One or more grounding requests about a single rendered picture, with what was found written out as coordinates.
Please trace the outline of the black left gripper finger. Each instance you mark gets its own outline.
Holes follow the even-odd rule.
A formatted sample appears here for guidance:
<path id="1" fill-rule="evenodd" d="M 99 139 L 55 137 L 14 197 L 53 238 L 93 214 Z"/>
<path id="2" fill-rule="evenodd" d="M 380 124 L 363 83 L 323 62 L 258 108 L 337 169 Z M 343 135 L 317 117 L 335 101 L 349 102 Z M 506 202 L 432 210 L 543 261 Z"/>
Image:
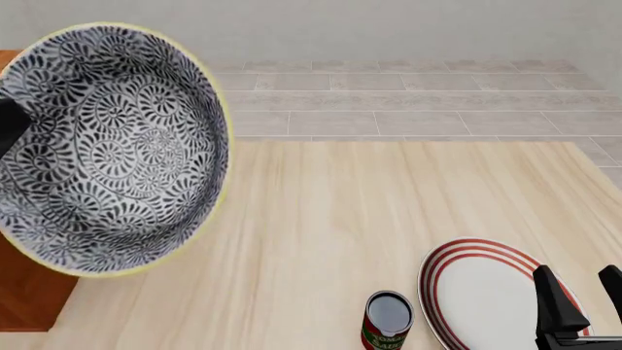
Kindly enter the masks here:
<path id="1" fill-rule="evenodd" d="M 13 99 L 0 99 L 0 159 L 14 146 L 29 126 L 29 116 Z"/>

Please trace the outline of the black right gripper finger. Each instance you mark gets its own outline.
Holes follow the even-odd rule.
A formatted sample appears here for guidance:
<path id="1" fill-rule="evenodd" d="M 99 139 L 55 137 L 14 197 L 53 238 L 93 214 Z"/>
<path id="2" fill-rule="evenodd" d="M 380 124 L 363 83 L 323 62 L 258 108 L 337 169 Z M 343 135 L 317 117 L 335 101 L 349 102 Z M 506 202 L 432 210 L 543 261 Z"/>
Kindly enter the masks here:
<path id="1" fill-rule="evenodd" d="M 622 270 L 609 264 L 600 270 L 598 276 L 622 323 Z"/>
<path id="2" fill-rule="evenodd" d="M 536 335 L 579 337 L 590 326 L 589 321 L 575 307 L 550 268 L 541 264 L 533 273 L 536 285 Z"/>

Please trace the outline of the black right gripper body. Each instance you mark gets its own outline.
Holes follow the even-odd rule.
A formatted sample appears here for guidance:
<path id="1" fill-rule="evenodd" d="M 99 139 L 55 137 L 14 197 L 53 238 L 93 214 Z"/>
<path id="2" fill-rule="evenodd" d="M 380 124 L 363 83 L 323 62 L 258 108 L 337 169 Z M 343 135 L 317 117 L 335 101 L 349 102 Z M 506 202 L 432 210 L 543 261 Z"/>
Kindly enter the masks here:
<path id="1" fill-rule="evenodd" d="M 622 350 L 622 336 L 579 336 L 574 329 L 537 328 L 538 350 Z"/>

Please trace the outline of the black patterned white bowl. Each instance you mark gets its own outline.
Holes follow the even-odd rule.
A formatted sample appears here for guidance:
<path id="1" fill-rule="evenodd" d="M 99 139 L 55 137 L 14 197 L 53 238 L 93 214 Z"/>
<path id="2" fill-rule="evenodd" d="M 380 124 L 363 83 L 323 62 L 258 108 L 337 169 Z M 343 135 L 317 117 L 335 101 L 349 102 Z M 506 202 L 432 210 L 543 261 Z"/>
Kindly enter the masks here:
<path id="1" fill-rule="evenodd" d="M 232 130 L 207 66 L 117 22 L 48 34 L 0 72 L 0 232 L 70 276 L 145 270 L 199 235 L 225 195 Z"/>

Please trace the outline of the wooden cabinet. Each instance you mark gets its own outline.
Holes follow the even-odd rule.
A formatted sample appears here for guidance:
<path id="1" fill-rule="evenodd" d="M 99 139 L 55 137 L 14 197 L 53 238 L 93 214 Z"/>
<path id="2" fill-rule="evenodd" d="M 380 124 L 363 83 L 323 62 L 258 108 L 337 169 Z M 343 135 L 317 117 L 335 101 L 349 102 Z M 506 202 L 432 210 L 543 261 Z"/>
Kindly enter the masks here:
<path id="1" fill-rule="evenodd" d="M 29 259 L 0 232 L 0 332 L 47 332 L 78 280 Z"/>

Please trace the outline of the white plate with red rings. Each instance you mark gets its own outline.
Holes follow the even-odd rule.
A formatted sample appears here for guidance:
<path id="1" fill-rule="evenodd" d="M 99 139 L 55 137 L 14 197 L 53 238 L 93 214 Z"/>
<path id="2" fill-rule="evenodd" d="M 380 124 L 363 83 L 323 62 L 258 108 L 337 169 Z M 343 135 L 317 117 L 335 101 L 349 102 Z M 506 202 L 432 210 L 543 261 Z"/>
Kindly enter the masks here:
<path id="1" fill-rule="evenodd" d="M 443 350 L 538 350 L 534 271 L 547 264 L 579 311 L 569 273 L 579 261 L 535 256 L 492 238 L 457 236 L 431 245 L 422 258 L 418 300 Z"/>

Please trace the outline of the tomato sauce tin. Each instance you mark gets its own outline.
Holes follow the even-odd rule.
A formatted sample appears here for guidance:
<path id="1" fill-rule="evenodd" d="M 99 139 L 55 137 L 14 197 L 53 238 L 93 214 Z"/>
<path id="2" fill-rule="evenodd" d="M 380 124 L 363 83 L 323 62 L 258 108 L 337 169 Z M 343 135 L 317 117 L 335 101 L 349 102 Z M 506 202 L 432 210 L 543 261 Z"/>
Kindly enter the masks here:
<path id="1" fill-rule="evenodd" d="M 365 350 L 401 350 L 414 323 L 411 302 L 395 291 L 378 291 L 367 300 L 361 341 Z"/>

